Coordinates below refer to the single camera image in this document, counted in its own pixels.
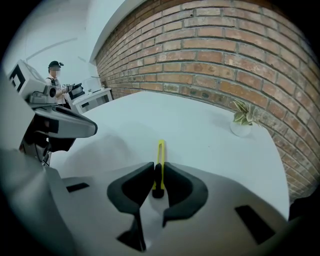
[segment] green leaves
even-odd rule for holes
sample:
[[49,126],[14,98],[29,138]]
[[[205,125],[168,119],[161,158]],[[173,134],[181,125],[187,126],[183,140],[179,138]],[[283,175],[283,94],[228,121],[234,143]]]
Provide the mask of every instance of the green leaves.
[[254,107],[246,104],[243,101],[234,99],[234,105],[238,111],[234,114],[233,121],[242,126],[252,126],[253,123],[259,125],[259,121],[254,117]]
[[245,114],[244,113],[242,113],[242,112],[236,112],[235,114],[234,114],[234,122],[240,122],[243,118],[244,118],[244,116],[245,116]]
[[249,109],[247,108],[244,102],[235,99],[233,103],[239,111],[245,112],[245,113],[249,111]]

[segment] black slot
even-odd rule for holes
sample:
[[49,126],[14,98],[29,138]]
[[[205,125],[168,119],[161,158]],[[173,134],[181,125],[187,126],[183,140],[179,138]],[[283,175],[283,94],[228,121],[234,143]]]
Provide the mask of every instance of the black slot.
[[89,185],[87,183],[79,183],[76,185],[72,185],[72,186],[67,186],[66,189],[68,190],[69,193],[78,191],[78,190],[82,190],[89,187]]

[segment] potted plant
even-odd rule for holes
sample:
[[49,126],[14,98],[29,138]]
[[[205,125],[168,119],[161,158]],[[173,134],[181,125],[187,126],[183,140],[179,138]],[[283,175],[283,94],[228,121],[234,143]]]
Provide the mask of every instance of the potted plant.
[[253,123],[259,125],[259,122],[254,117],[254,108],[251,105],[237,99],[235,99],[233,103],[237,111],[234,113],[234,119],[230,124],[230,129],[235,135],[245,137],[251,132]]

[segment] brick wall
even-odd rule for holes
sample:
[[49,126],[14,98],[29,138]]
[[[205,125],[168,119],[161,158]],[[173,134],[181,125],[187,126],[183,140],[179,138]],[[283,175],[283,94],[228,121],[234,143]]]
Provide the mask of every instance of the brick wall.
[[320,71],[304,35],[268,2],[148,0],[100,49],[115,99],[156,91],[232,109],[257,106],[282,158],[291,200],[320,178]]

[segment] white desk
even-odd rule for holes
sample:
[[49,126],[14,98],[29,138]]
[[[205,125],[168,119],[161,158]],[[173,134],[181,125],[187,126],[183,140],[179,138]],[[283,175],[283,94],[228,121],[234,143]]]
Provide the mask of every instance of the white desk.
[[167,162],[231,178],[289,217],[285,171],[263,127],[254,125],[240,138],[230,131],[230,111],[154,92],[122,97],[84,116],[96,122],[97,134],[76,139],[69,152],[52,154],[50,166],[62,178],[156,162],[158,140],[164,139]]
[[84,113],[83,107],[82,107],[83,104],[94,101],[94,100],[101,98],[105,95],[107,95],[109,102],[111,102],[113,99],[112,99],[110,91],[111,91],[111,88],[102,88],[101,90],[96,91],[92,94],[80,96],[72,104],[76,107],[79,114],[83,114]]

